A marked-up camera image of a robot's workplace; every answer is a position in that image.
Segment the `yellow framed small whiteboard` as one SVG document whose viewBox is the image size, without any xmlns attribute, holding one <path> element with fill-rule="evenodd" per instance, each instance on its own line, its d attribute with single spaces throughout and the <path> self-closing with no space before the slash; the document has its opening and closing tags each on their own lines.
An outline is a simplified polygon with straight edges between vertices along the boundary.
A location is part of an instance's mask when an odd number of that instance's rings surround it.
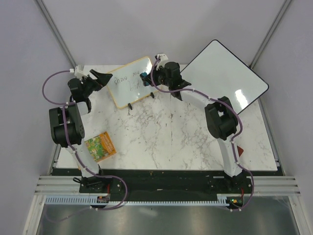
<svg viewBox="0 0 313 235">
<path fill-rule="evenodd" d="M 125 108 L 158 91 L 152 86 L 144 86 L 140 78 L 141 73 L 149 73 L 151 68 L 152 62 L 146 56 L 109 72 L 112 78 L 107 87 L 117 108 Z"/>
</svg>

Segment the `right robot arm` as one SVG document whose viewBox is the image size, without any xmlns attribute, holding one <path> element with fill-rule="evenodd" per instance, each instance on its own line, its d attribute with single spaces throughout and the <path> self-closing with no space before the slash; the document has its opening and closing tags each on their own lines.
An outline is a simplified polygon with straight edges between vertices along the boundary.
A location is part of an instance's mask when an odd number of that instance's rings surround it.
<svg viewBox="0 0 313 235">
<path fill-rule="evenodd" d="M 207 129 L 218 141 L 223 169 L 229 176 L 224 180 L 224 187 L 231 193 L 239 190 L 242 182 L 237 176 L 242 173 L 243 167 L 240 165 L 239 150 L 234 138 L 242 132 L 243 125 L 230 100 L 226 96 L 214 99 L 194 89 L 191 83 L 182 78 L 177 62 L 161 65 L 160 59 L 157 59 L 150 73 L 143 72 L 140 78 L 144 86 L 155 87 L 160 92 L 170 93 L 178 100 L 198 105 L 204 110 Z"/>
</svg>

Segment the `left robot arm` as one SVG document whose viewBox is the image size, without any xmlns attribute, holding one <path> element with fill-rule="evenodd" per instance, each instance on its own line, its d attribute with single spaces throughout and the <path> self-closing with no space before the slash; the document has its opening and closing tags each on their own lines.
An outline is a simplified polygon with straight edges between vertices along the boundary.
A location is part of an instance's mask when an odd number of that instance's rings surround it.
<svg viewBox="0 0 313 235">
<path fill-rule="evenodd" d="M 71 92 L 69 102 L 58 103 L 47 99 L 57 105 L 57 108 L 48 111 L 52 140 L 73 156 L 81 170 L 82 184 L 90 183 L 90 187 L 96 192 L 105 191 L 108 184 L 106 177 L 101 175 L 101 167 L 85 144 L 81 115 L 91 112 L 89 96 L 107 86 L 112 76 L 111 73 L 100 73 L 91 69 L 89 74 L 67 82 Z"/>
</svg>

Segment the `blue heart eraser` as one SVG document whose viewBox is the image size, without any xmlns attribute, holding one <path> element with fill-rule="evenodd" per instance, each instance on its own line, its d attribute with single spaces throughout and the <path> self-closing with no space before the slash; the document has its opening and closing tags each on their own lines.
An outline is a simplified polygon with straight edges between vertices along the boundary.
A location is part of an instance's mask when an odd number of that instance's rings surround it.
<svg viewBox="0 0 313 235">
<path fill-rule="evenodd" d="M 143 86 L 145 87 L 150 86 L 148 74 L 146 72 L 141 73 L 140 78 L 143 82 Z"/>
</svg>

